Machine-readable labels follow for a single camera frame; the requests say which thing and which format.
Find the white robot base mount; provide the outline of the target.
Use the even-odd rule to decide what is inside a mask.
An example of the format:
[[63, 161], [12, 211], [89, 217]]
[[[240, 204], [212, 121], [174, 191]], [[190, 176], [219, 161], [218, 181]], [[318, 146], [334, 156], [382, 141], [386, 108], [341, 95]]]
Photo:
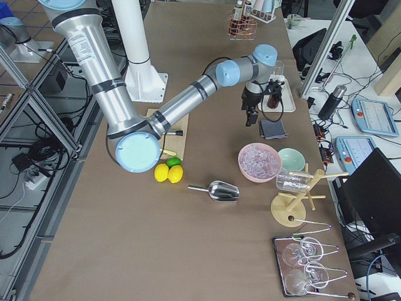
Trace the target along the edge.
[[138, 1], [116, 0], [112, 6], [128, 59], [125, 83], [134, 102], [162, 103], [168, 74], [152, 65]]

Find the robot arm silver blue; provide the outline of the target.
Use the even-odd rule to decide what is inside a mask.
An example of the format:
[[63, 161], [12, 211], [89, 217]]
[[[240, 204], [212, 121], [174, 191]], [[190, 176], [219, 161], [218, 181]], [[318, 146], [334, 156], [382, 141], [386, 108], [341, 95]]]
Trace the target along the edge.
[[207, 70], [172, 100], [163, 102], [168, 76], [151, 64], [138, 1], [114, 1], [128, 69], [117, 68], [95, 1], [43, 1], [55, 32], [64, 36], [108, 122], [115, 158], [128, 172], [153, 168], [161, 155], [159, 139], [192, 109], [222, 87], [240, 82], [245, 91], [270, 77], [278, 56], [266, 44], [251, 55], [226, 60]]

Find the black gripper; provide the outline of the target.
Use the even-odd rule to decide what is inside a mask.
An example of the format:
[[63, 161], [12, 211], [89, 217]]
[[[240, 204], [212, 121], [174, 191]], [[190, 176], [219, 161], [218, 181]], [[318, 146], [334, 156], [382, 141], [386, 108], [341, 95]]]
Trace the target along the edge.
[[264, 88], [254, 82], [246, 82], [241, 95], [242, 105], [241, 110], [247, 113], [246, 127], [250, 127], [258, 120], [258, 110], [256, 106], [261, 102], [264, 96]]

